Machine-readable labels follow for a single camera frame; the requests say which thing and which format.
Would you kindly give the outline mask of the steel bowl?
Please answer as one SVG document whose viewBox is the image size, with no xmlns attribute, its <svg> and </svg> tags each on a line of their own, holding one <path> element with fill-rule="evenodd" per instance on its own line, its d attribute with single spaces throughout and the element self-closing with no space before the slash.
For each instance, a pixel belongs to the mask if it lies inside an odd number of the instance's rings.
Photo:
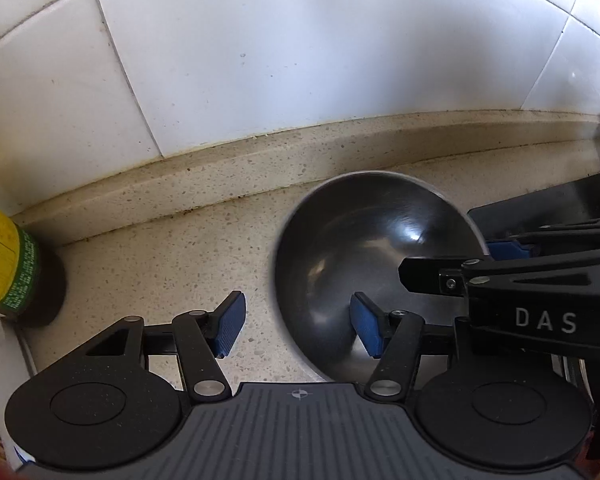
<svg viewBox="0 0 600 480">
<path fill-rule="evenodd" d="M 375 362 L 351 326 L 351 296 L 364 292 L 386 312 L 449 325 L 465 311 L 460 300 L 409 292 L 400 263 L 487 253 L 471 218 L 430 184 L 390 171 L 343 174 L 309 192 L 276 240 L 271 278 L 279 322 L 315 373 L 365 382 Z"/>
</svg>

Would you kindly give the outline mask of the black gas stove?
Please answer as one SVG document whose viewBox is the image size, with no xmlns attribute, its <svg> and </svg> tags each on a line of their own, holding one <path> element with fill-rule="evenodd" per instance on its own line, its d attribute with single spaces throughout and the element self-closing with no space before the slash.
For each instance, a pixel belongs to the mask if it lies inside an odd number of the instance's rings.
<svg viewBox="0 0 600 480">
<path fill-rule="evenodd" d="M 486 240 L 600 218 L 600 174 L 468 210 Z"/>
</svg>

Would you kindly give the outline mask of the yellow-label oil bottle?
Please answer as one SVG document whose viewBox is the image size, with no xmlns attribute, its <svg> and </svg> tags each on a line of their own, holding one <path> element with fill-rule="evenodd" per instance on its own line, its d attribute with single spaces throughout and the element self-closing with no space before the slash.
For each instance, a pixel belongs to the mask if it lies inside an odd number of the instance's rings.
<svg viewBox="0 0 600 480">
<path fill-rule="evenodd" d="M 0 315 L 22 326 L 53 322 L 65 301 L 60 258 L 0 211 Z"/>
</svg>

